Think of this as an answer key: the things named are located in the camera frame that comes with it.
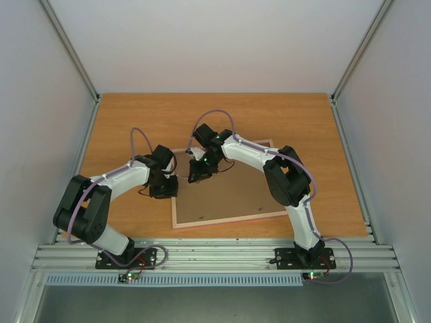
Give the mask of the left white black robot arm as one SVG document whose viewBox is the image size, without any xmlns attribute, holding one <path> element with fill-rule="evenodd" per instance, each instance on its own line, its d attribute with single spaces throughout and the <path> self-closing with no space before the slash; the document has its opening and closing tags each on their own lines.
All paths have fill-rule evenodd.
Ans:
<svg viewBox="0 0 431 323">
<path fill-rule="evenodd" d="M 101 250 L 121 268 L 130 267 L 139 256 L 134 241 L 108 224 L 110 203 L 122 194 L 142 186 L 154 199 L 170 199 L 178 193 L 175 154 L 158 145 L 149 155 L 136 155 L 124 166 L 107 174 L 70 179 L 53 216 L 53 224 Z"/>
</svg>

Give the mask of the pink photo frame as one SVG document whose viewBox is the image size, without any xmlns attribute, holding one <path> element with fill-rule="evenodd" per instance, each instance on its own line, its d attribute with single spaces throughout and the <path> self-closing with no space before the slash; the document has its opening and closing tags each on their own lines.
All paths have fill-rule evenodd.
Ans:
<svg viewBox="0 0 431 323">
<path fill-rule="evenodd" d="M 175 149 L 176 175 L 188 176 L 190 157 Z M 287 211 L 269 192 L 264 174 L 237 161 L 222 160 L 221 171 L 198 183 L 178 178 L 178 194 L 172 201 L 174 229 L 284 216 Z"/>
</svg>

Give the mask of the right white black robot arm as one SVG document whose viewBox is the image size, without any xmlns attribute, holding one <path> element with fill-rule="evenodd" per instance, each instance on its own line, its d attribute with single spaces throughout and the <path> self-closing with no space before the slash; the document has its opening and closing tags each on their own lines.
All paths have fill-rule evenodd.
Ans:
<svg viewBox="0 0 431 323">
<path fill-rule="evenodd" d="M 310 193 L 310 178 L 299 166 L 300 159 L 291 147 L 265 148 L 236 138 L 228 129 L 217 133 L 207 124 L 195 128 L 191 136 L 202 148 L 188 147 L 186 150 L 191 156 L 188 182 L 211 178 L 219 172 L 218 165 L 223 159 L 242 162 L 261 171 L 271 196 L 288 212 L 299 263 L 306 268 L 321 259 L 321 251 L 316 246 L 319 239 L 312 233 L 304 206 Z"/>
</svg>

